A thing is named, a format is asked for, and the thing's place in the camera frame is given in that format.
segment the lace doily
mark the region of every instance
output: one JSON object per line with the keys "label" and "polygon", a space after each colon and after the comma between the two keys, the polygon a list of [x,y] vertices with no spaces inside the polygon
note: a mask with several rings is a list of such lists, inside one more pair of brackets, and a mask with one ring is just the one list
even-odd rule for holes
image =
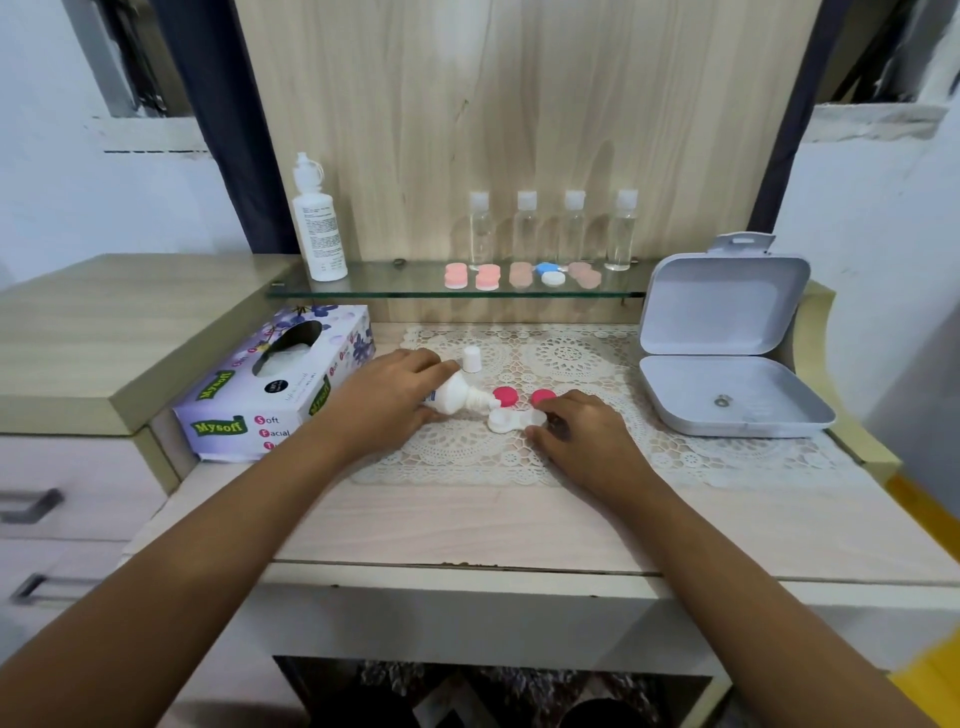
{"label": "lace doily", "polygon": [[[468,375],[492,390],[516,388],[517,407],[540,388],[593,394],[616,409],[637,445],[674,487],[724,488],[874,486],[870,476],[825,432],[809,439],[760,440],[688,437],[660,421],[639,378],[636,327],[610,325],[437,325],[407,329],[403,346],[426,347],[457,358],[474,344],[483,371]],[[544,463],[519,432],[498,435],[485,418],[458,414],[425,426],[402,449],[371,463],[357,483],[446,485],[559,485],[563,476]]]}

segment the box latch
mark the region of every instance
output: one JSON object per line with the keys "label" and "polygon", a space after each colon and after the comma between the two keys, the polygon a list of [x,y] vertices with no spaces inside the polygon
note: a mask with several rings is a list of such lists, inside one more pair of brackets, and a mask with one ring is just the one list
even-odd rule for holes
{"label": "box latch", "polygon": [[728,232],[713,238],[707,252],[712,255],[768,255],[776,235],[769,232]]}

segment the glass shelf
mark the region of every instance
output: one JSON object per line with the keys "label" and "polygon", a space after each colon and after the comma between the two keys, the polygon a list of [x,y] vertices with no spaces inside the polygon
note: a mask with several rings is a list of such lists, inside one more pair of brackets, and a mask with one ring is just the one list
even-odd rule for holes
{"label": "glass shelf", "polygon": [[514,288],[508,281],[509,263],[500,263],[500,287],[495,291],[478,291],[472,271],[469,285],[459,290],[444,287],[445,263],[438,261],[352,262],[349,274],[341,280],[318,283],[306,275],[305,269],[285,281],[271,285],[269,296],[275,299],[623,299],[646,295],[656,260],[641,260],[628,271],[608,271],[602,263],[594,270],[603,274],[596,288],[581,288],[570,276],[566,283],[550,287],[534,276],[533,285]]}

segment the clear plastic bottle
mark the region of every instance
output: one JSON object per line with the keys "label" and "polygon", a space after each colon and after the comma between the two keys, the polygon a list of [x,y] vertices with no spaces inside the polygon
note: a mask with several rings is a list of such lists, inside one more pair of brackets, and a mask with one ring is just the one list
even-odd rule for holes
{"label": "clear plastic bottle", "polygon": [[470,192],[470,270],[486,263],[493,263],[490,192]]}
{"label": "clear plastic bottle", "polygon": [[616,193],[616,210],[607,230],[607,262],[604,268],[611,271],[626,271],[630,268],[630,252],[634,246],[636,227],[635,189],[621,189]]}
{"label": "clear plastic bottle", "polygon": [[533,261],[537,256],[537,193],[532,190],[517,192],[514,215],[513,262]]}
{"label": "clear plastic bottle", "polygon": [[566,190],[564,208],[566,214],[560,223],[559,259],[560,270],[576,261],[584,260],[584,233],[587,230],[587,218],[584,216],[584,202],[587,193],[582,189]]}

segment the desk surface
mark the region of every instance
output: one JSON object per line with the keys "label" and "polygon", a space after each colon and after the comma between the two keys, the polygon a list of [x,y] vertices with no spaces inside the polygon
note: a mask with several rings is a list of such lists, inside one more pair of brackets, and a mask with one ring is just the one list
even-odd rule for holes
{"label": "desk surface", "polygon": [[[404,325],[374,325],[379,353]],[[245,465],[202,463],[127,548],[135,553]],[[780,579],[960,586],[958,566],[879,487],[685,488],[683,497]],[[278,562],[656,574],[615,520],[565,488],[331,489]]]}
{"label": "desk surface", "polygon": [[279,304],[295,255],[99,255],[0,293],[0,432],[127,435]]}

